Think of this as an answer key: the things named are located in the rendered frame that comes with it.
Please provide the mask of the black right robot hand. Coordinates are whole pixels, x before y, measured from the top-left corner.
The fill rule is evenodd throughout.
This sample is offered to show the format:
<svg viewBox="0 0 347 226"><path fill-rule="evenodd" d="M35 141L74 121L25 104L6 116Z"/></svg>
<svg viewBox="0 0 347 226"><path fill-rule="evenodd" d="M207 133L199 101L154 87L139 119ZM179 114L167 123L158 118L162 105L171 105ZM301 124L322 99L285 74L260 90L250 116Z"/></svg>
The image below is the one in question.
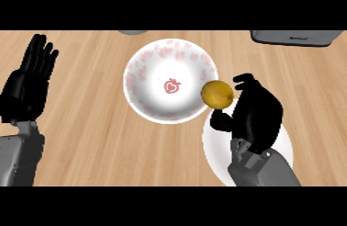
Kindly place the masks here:
<svg viewBox="0 0 347 226"><path fill-rule="evenodd" d="M250 73L233 77L241 91L233 114L213 110L210 127L230 132L232 137L251 143L250 152L261 154L273 146L283 117L283 108L272 92Z"/></svg>

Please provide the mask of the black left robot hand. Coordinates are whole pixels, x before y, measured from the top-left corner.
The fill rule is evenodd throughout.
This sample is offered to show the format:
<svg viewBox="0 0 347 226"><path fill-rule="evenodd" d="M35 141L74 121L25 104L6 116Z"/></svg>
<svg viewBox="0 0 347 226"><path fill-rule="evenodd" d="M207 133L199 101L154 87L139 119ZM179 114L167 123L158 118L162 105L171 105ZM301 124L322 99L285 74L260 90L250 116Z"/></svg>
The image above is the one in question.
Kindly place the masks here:
<svg viewBox="0 0 347 226"><path fill-rule="evenodd" d="M47 88L58 50L46 36L35 34L25 49L18 70L6 81L0 93L0 119L3 123L34 121L43 113Z"/></svg>

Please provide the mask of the yellow lemon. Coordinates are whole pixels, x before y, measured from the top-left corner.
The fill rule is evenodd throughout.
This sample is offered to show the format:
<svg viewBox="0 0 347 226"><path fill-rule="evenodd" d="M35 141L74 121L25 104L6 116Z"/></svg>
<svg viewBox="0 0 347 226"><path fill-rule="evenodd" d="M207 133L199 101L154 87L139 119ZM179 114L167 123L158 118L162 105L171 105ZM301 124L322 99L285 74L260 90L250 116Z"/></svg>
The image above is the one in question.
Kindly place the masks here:
<svg viewBox="0 0 347 226"><path fill-rule="evenodd" d="M227 108L233 102L233 90L230 85L220 80L207 82L201 90L201 97L211 108Z"/></svg>

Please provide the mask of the white plate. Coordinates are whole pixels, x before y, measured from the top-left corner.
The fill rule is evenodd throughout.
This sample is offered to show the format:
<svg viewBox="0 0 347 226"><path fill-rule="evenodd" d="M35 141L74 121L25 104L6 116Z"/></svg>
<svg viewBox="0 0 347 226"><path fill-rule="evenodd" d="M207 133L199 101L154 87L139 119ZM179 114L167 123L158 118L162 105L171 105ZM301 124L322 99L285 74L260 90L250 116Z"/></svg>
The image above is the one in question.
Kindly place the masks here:
<svg viewBox="0 0 347 226"><path fill-rule="evenodd" d="M235 186L236 184L227 173L227 166L232 163L232 134L223 131L217 131L210 127L210 118L211 115L207 115L202 132L202 144L207 163L223 184L226 186ZM285 126L281 126L276 141L273 143L273 149L282 154L288 164L292 165L292 145Z"/></svg>

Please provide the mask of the white bowl with pink print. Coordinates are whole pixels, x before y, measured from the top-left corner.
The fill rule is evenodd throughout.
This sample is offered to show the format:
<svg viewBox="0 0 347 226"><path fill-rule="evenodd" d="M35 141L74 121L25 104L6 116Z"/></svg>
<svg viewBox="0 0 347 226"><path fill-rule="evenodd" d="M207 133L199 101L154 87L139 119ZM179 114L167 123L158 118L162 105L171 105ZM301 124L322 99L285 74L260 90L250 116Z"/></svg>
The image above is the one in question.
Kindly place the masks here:
<svg viewBox="0 0 347 226"><path fill-rule="evenodd" d="M207 109L201 89L219 79L207 51L192 42L148 43L124 68L124 97L137 114L158 124L195 119Z"/></svg>

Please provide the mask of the grey appliance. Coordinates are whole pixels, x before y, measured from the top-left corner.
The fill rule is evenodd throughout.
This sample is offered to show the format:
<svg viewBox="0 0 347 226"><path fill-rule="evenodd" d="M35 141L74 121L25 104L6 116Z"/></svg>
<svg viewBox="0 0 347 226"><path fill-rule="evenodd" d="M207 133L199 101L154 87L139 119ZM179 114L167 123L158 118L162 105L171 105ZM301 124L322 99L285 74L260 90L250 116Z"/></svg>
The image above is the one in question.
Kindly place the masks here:
<svg viewBox="0 0 347 226"><path fill-rule="evenodd" d="M252 30L251 38L264 44L326 47L341 30Z"/></svg>

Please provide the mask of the grey round object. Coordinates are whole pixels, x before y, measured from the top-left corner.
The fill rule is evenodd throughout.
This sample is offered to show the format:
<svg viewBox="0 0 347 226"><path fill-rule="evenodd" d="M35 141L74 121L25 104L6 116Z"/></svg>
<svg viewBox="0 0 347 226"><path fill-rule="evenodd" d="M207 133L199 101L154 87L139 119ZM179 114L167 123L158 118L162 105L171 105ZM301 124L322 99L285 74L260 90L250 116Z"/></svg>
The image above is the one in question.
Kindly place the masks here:
<svg viewBox="0 0 347 226"><path fill-rule="evenodd" d="M136 36L145 33L148 30L118 30L118 31L128 36Z"/></svg>

